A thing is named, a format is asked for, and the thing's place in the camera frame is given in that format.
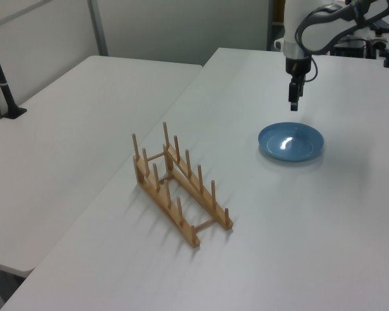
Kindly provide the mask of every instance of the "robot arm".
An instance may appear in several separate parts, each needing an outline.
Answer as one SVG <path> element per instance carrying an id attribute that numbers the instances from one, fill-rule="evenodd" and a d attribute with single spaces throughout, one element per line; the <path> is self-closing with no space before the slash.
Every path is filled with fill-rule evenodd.
<path id="1" fill-rule="evenodd" d="M 325 54 L 344 36 L 389 15 L 389 0 L 357 0 L 350 5 L 331 0 L 286 0 L 284 55 L 291 110 L 298 110 L 311 56 Z"/>

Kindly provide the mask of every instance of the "white wall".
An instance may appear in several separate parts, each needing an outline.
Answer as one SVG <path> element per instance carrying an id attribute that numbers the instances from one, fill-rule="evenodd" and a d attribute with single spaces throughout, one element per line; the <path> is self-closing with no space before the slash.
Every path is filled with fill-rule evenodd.
<path id="1" fill-rule="evenodd" d="M 52 0 L 0 26 L 0 62 L 16 104 L 91 55 L 98 48 L 87 0 Z"/>
<path id="2" fill-rule="evenodd" d="M 204 65 L 218 47 L 266 49 L 269 0 L 98 0 L 110 56 Z"/>

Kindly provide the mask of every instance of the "wooden peg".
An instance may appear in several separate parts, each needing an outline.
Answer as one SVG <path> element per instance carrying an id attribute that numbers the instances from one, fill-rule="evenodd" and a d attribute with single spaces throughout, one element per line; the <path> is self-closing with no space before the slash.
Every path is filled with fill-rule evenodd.
<path id="1" fill-rule="evenodd" d="M 171 207 L 171 197 L 170 197 L 170 187 L 169 187 L 169 181 L 166 179 L 164 181 L 164 184 L 166 186 L 166 195 L 167 195 L 167 207 Z"/>
<path id="2" fill-rule="evenodd" d="M 216 190 L 214 180 L 212 180 L 212 209 L 216 211 Z"/>
<path id="3" fill-rule="evenodd" d="M 180 217 L 179 224 L 182 226 L 184 218 L 183 218 L 183 211 L 182 211 L 182 201 L 180 200 L 180 197 L 177 198 L 177 211 L 179 212 L 179 217 Z"/>
<path id="4" fill-rule="evenodd" d="M 138 161 L 140 158 L 140 155 L 138 154 L 137 137 L 135 134 L 132 134 L 132 141 L 134 143 L 134 152 L 136 153 L 136 161 Z"/>
<path id="5" fill-rule="evenodd" d="M 196 243 L 196 229 L 193 225 L 191 226 L 191 230 L 192 230 L 192 243 L 195 244 Z"/>
<path id="6" fill-rule="evenodd" d="M 225 209 L 225 224 L 229 225 L 229 209 Z"/>
<path id="7" fill-rule="evenodd" d="M 200 193 L 203 193 L 202 167 L 200 166 L 200 164 L 197 166 L 197 172 L 199 175 L 199 191 Z"/>
<path id="8" fill-rule="evenodd" d="M 179 151 L 179 142 L 177 140 L 177 136 L 174 136 L 174 145 L 176 147 L 176 161 L 180 162 L 180 151 Z"/>
<path id="9" fill-rule="evenodd" d="M 158 179 L 157 164 L 153 163 L 154 179 L 156 180 L 156 191 L 160 190 L 160 180 Z"/>
<path id="10" fill-rule="evenodd" d="M 186 149 L 186 164 L 187 164 L 187 177 L 190 178 L 192 176 L 192 169 L 190 167 L 190 157 L 189 157 L 188 149 Z"/>
<path id="11" fill-rule="evenodd" d="M 144 167 L 145 167 L 145 176 L 148 176 L 150 170 L 148 169 L 148 159 L 147 159 L 147 152 L 145 148 L 143 148 L 143 159 L 144 159 Z"/>
<path id="12" fill-rule="evenodd" d="M 170 146 L 170 142 L 169 142 L 169 133 L 167 132 L 166 122 L 163 122 L 163 129 L 164 129 L 164 136 L 166 138 L 166 148 L 168 148 Z"/>

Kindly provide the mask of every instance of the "plate rim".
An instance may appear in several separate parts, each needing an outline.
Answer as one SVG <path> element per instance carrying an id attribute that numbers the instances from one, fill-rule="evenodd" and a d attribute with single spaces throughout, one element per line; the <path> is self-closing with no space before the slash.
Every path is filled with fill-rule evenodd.
<path id="1" fill-rule="evenodd" d="M 261 144 L 261 139 L 262 139 L 262 137 L 264 136 L 264 134 L 266 132 L 271 130 L 271 127 L 282 126 L 282 125 L 299 126 L 299 127 L 302 127 L 302 128 L 306 128 L 306 129 L 312 131 L 313 133 L 315 133 L 316 136 L 318 136 L 320 138 L 320 141 L 319 141 L 320 147 L 318 148 L 318 151 L 310 152 L 309 155 L 302 156 L 302 157 L 296 157 L 296 158 L 283 157 L 283 156 L 279 156 L 279 155 L 276 155 L 276 154 L 272 153 L 268 148 L 266 148 L 265 146 L 263 146 Z M 323 150 L 323 147 L 324 147 L 324 137 L 320 133 L 320 131 L 316 130 L 312 126 L 309 126 L 308 124 L 298 123 L 298 122 L 278 122 L 278 123 L 273 123 L 273 124 L 270 124 L 270 125 L 264 127 L 259 132 L 259 134 L 258 134 L 258 143 L 259 143 L 260 149 L 262 151 L 264 151 L 265 154 L 267 154 L 270 157 L 273 157 L 274 159 L 278 159 L 278 160 L 282 160 L 282 161 L 288 161 L 288 162 L 300 162 L 300 161 L 306 161 L 306 160 L 314 159 L 315 157 L 318 157 L 322 153 L 322 150 Z"/>

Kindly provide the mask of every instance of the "blue plate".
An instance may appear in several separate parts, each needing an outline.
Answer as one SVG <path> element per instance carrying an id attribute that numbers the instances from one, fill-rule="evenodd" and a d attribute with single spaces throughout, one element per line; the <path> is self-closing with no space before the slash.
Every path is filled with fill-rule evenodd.
<path id="1" fill-rule="evenodd" d="M 305 161 L 320 154 L 324 138 L 311 126 L 284 122 L 264 128 L 258 135 L 259 146 L 271 157 L 283 161 Z"/>

